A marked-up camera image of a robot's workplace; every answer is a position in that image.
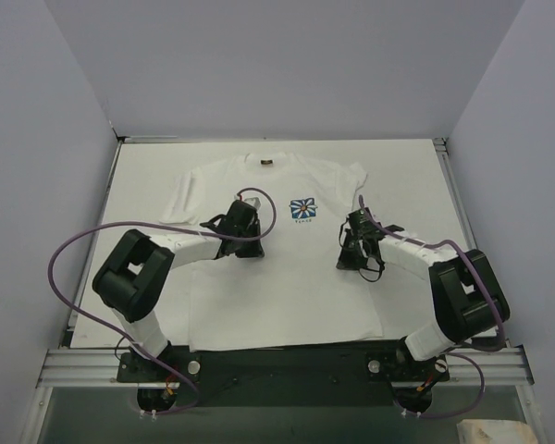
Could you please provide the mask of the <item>white t-shirt with flower print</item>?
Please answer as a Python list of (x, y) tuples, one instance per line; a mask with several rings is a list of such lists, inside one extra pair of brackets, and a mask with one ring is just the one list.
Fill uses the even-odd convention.
[(244, 154), (177, 176), (161, 217), (166, 224), (196, 226), (226, 212), (237, 191), (263, 191), (264, 257), (192, 267), (190, 347), (225, 351), (381, 337), (367, 283), (336, 267), (339, 227), (366, 178), (357, 164), (294, 153)]

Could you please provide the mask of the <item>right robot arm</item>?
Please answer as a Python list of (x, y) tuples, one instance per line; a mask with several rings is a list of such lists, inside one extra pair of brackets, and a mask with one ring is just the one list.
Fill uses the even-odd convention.
[(466, 343), (490, 352), (504, 346), (511, 310), (483, 252), (465, 252), (451, 240), (428, 244), (402, 227), (383, 227), (366, 207), (347, 215), (338, 241), (339, 270), (375, 273), (375, 283), (394, 265), (429, 285), (434, 320), (400, 340), (400, 362), (425, 362)]

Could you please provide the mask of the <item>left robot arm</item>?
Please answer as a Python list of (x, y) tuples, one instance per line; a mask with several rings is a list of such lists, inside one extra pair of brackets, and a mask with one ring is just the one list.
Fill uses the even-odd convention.
[(203, 235), (148, 236), (127, 231), (92, 281), (93, 291), (109, 307), (136, 343), (139, 370), (151, 380), (168, 375), (170, 341), (154, 312), (171, 269), (217, 260), (232, 254), (242, 259), (262, 258), (264, 249), (257, 198), (234, 201), (226, 214), (202, 223)]

